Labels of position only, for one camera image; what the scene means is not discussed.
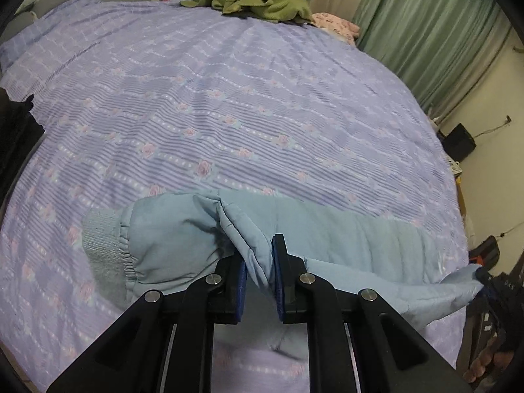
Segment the light blue padded pants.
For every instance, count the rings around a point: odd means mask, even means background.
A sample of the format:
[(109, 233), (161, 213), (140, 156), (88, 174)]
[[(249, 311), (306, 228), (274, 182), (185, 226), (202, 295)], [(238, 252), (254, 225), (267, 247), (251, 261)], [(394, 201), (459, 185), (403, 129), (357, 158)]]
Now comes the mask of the light blue padded pants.
[(481, 288), (474, 266), (445, 273), (449, 243), (411, 224), (241, 191), (160, 194), (94, 209), (84, 217), (82, 243), (98, 291), (120, 309), (149, 289), (182, 291), (239, 253), (251, 278), (247, 311), (217, 338), (303, 359), (305, 328), (277, 316), (272, 239), (279, 233), (309, 272), (341, 291), (377, 291), (416, 329), (462, 309)]

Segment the purple floral bed sheet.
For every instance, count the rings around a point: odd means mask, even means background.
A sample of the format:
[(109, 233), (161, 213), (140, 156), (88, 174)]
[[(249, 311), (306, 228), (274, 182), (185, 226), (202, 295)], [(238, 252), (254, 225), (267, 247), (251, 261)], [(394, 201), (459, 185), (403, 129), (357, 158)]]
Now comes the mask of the purple floral bed sheet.
[(1, 339), (45, 389), (117, 317), (82, 250), (91, 209), (233, 189), (399, 220), (463, 267), (456, 185), (389, 69), (311, 26), (172, 2), (70, 0), (1, 46), (45, 139), (1, 227)]

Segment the right green curtain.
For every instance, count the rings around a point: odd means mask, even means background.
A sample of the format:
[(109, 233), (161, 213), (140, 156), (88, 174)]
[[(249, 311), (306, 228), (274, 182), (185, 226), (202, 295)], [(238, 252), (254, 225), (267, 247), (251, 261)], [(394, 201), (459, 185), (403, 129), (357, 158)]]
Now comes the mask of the right green curtain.
[(512, 26), (496, 0), (361, 0), (357, 45), (444, 119), (481, 83)]

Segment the pink patterned garment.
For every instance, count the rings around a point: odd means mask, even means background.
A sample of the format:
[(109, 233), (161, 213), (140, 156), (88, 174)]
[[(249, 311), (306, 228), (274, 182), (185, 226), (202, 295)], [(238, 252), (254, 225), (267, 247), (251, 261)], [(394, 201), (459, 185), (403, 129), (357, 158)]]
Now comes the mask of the pink patterned garment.
[(356, 45), (360, 36), (359, 26), (349, 20), (340, 18), (327, 12), (316, 12), (313, 14), (313, 24), (317, 28), (331, 34), (336, 39), (349, 45)]

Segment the olive green crumpled garment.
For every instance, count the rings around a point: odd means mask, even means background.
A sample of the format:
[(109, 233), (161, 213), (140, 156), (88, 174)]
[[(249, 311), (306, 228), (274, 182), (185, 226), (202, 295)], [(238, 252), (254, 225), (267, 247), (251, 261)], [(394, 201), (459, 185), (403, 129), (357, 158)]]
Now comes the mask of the olive green crumpled garment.
[(187, 8), (210, 7), (223, 15), (254, 17), (273, 23), (313, 23), (307, 0), (182, 0), (180, 4)]

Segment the black box by wall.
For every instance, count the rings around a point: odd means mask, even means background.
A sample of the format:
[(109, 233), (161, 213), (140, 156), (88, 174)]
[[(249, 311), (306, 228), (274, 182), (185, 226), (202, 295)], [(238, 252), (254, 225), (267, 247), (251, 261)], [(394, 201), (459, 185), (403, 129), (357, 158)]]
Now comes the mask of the black box by wall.
[(450, 158), (462, 162), (475, 150), (476, 142), (466, 127), (459, 123), (445, 136), (442, 146)]

